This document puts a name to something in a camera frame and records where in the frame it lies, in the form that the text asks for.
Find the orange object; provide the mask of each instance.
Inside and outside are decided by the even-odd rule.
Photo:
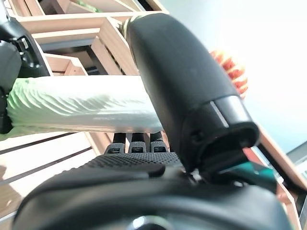
[[[238,63],[234,58],[224,51],[215,50],[211,52],[213,58],[225,70],[232,83],[238,90],[242,99],[245,98],[248,89],[248,79],[245,76],[245,66]]]

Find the black rubber grip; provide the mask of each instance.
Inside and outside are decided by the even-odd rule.
[[[257,126],[202,43],[166,14],[131,20],[124,36],[158,117],[187,171],[214,152],[254,146]]]

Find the wooden slat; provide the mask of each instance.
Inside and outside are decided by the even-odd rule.
[[[122,3],[126,4],[127,6],[133,8],[135,11],[142,11],[142,9],[135,3],[134,0],[120,0]]]
[[[0,141],[0,151],[6,150],[9,148],[13,148],[20,145],[25,145],[34,141],[39,141],[46,138],[55,137],[61,134],[64,134],[65,132],[51,132],[51,133],[40,133],[40,134],[32,134],[32,135],[26,135],[21,136],[17,138],[8,138],[6,140]]]
[[[12,9],[16,11],[16,15],[32,16],[24,0],[9,0],[9,3]]]
[[[64,75],[68,76],[80,76],[83,74],[82,68],[75,66],[72,62],[69,63]]]
[[[45,57],[54,72],[65,72],[71,61],[71,57],[62,55],[45,54]]]
[[[89,67],[94,66],[94,63],[93,63],[91,57],[88,55],[88,53],[86,51],[63,54],[63,55],[78,58],[80,60],[80,62],[82,63],[82,66],[84,68],[89,68]]]
[[[37,0],[24,0],[32,16],[45,15]]]
[[[306,179],[298,173],[293,162],[287,157],[269,134],[260,127],[261,144],[268,150],[279,166],[287,173],[291,180],[298,186],[307,190]]]
[[[53,76],[64,76],[65,72],[53,72]]]
[[[103,12],[131,12],[132,7],[119,0],[83,0],[86,4],[93,6]]]
[[[111,51],[126,75],[139,75],[127,41],[108,18],[104,20],[98,36],[101,42]]]
[[[80,167],[94,157],[95,153],[93,150],[89,150],[10,184],[1,185],[0,217],[4,217],[10,214],[12,210],[16,210],[23,197],[45,180],[64,170]]]
[[[51,0],[53,2],[58,2],[59,6],[61,7],[63,13],[66,13],[70,4],[71,4],[71,1],[70,0]]]
[[[39,44],[46,44],[52,42],[64,42],[80,39],[94,39],[99,33],[99,28],[81,29],[81,30],[66,30],[32,34],[32,37]]]
[[[106,47],[99,39],[94,39],[91,48],[108,74],[122,75],[113,58],[108,53]]]
[[[95,13],[95,12],[84,6],[80,6],[77,3],[71,2],[66,13]]]
[[[6,167],[2,178],[9,179],[88,147],[90,143],[84,133],[75,133],[2,154],[0,165]]]
[[[12,230],[13,217],[7,219],[6,221],[0,223],[1,230]]]
[[[8,0],[5,0],[5,1],[4,1],[4,6],[5,6],[5,8],[6,8],[8,14],[9,14],[11,17],[14,17],[14,16],[16,15],[16,9],[14,9],[15,11],[12,9],[12,7],[11,7],[11,5],[10,5],[10,3],[9,3]]]
[[[103,19],[113,17],[121,22],[132,16],[159,13],[159,11],[115,12],[115,13],[76,13],[45,16],[20,17],[18,21],[32,34],[100,28]]]
[[[104,154],[108,145],[111,144],[106,133],[91,132],[85,134],[97,156]]]

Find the black plastic casing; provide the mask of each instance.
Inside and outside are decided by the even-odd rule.
[[[8,17],[6,22],[0,24],[0,38],[15,45],[21,53],[22,66],[18,78],[50,75],[35,40],[15,18]]]
[[[162,126],[188,172],[213,153],[216,157],[258,142],[258,127],[229,77],[184,25],[169,15],[152,14],[131,21],[125,35]]]

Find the white foam roll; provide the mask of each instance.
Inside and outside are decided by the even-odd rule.
[[[17,79],[7,110],[14,129],[0,139],[52,131],[163,130],[140,76]]]

